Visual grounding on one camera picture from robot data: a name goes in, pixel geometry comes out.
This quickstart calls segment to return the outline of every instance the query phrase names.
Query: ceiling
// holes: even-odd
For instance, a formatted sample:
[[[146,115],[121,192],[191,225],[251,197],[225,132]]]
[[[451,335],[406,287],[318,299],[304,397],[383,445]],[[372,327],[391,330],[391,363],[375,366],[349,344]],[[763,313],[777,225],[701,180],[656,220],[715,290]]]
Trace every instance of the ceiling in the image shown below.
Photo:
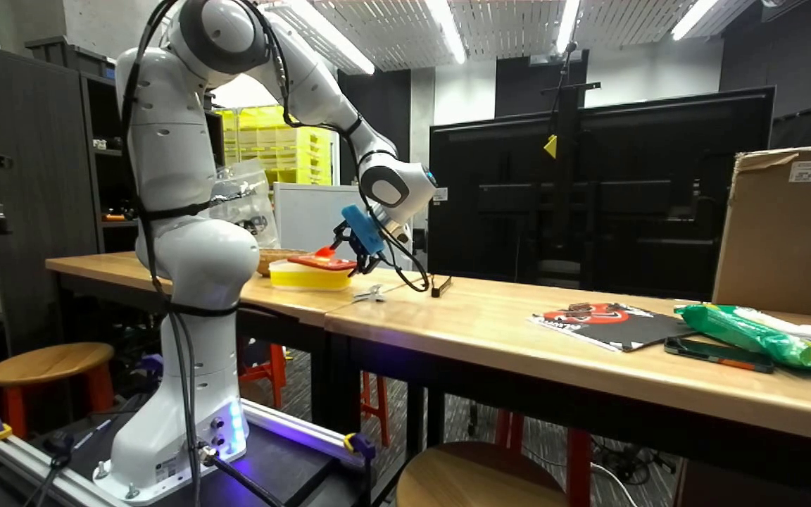
[[[380,70],[451,65],[425,0],[310,0]],[[552,54],[563,0],[448,0],[470,59]],[[718,37],[755,0],[718,0],[687,39]],[[574,42],[580,48],[634,48],[670,39],[693,0],[580,0]],[[273,3],[318,54],[344,73],[355,68],[310,31],[293,8]]]

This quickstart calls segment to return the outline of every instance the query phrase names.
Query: red stool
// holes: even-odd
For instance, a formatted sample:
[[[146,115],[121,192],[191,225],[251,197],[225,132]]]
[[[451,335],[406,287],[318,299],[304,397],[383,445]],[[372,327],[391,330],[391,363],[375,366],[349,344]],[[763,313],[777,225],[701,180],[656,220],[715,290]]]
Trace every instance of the red stool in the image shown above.
[[[0,417],[28,437],[25,394],[42,383],[84,377],[90,411],[113,408],[110,344],[56,344],[0,361]]]
[[[524,417],[515,411],[498,411],[496,445],[521,453]],[[566,499],[569,507],[591,504],[591,437],[580,428],[566,428]]]
[[[273,406],[273,408],[282,408],[282,403],[284,403],[284,386],[287,386],[287,358],[284,358],[284,346],[270,344],[270,346],[268,346],[268,361],[245,369],[245,372],[239,375],[239,383],[253,383],[253,380],[262,380],[262,377],[270,380],[270,406]]]
[[[386,380],[380,375],[360,372],[360,411],[377,417],[380,445],[389,448]]]

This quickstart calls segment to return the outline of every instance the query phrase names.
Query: wooden table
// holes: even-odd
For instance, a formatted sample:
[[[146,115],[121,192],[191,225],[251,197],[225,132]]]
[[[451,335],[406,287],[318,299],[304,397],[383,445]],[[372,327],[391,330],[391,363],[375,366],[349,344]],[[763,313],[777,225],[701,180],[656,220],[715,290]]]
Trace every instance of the wooden table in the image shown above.
[[[130,254],[51,259],[48,268],[62,290],[87,282],[149,290]],[[386,287],[383,304],[352,301],[375,282]],[[245,313],[270,307],[290,315],[296,330],[313,330],[313,394],[318,406],[329,403],[313,408],[321,425],[358,428],[358,372],[369,369],[408,380],[411,448],[420,439],[420,389],[431,389],[428,442],[442,439],[439,394],[451,392],[811,487],[811,375],[712,366],[665,355],[662,346],[625,355],[529,321],[535,310],[577,301],[622,301],[653,313],[670,313],[673,301],[479,279],[453,279],[442,299],[428,299],[391,273],[355,279],[352,293],[282,293],[268,282],[242,290]],[[276,327],[268,341],[284,338],[290,321],[259,321],[259,332]]]

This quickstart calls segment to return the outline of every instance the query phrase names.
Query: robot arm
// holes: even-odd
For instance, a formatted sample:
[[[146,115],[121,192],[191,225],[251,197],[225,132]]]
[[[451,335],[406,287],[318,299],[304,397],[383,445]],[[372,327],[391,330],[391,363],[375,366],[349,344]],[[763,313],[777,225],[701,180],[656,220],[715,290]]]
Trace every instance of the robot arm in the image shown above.
[[[341,132],[352,144],[358,192],[386,234],[400,234],[431,203],[431,172],[397,158],[397,146],[360,118],[321,56],[273,11],[253,17],[237,0],[186,0],[172,31],[172,51],[203,85],[214,87],[234,73],[251,73],[298,124]]]

